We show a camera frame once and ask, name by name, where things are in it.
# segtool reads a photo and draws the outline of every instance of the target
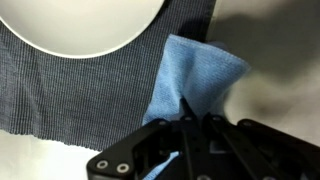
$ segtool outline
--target table surface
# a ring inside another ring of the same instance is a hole
[[[255,119],[320,145],[317,0],[217,0],[208,40],[225,42],[252,71],[226,101],[232,122]],[[0,131],[0,179],[86,179],[97,152]]]

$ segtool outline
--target blue microfiber cloth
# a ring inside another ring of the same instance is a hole
[[[223,115],[225,93],[249,70],[249,65],[222,47],[170,35],[143,124],[156,118],[179,119],[182,97],[198,119],[208,112]],[[169,161],[145,179],[154,179]]]

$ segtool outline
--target white plate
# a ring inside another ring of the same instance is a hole
[[[0,20],[49,54],[90,58],[140,35],[164,0],[0,0]]]

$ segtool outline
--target gray placemat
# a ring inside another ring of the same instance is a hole
[[[0,23],[0,128],[102,150],[141,126],[170,33],[204,40],[213,0],[167,0],[137,39],[83,60],[48,55]]]

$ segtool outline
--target cloth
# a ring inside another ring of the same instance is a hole
[[[103,150],[141,126],[168,35],[204,40],[214,0],[166,0],[133,42],[73,60],[30,47],[0,22],[0,128]]]
[[[208,112],[224,115],[224,95],[249,70],[249,65],[213,45],[223,47],[169,36],[144,124],[156,118],[177,118],[181,114],[182,97],[198,119]],[[167,163],[158,166],[145,179],[154,179]]]

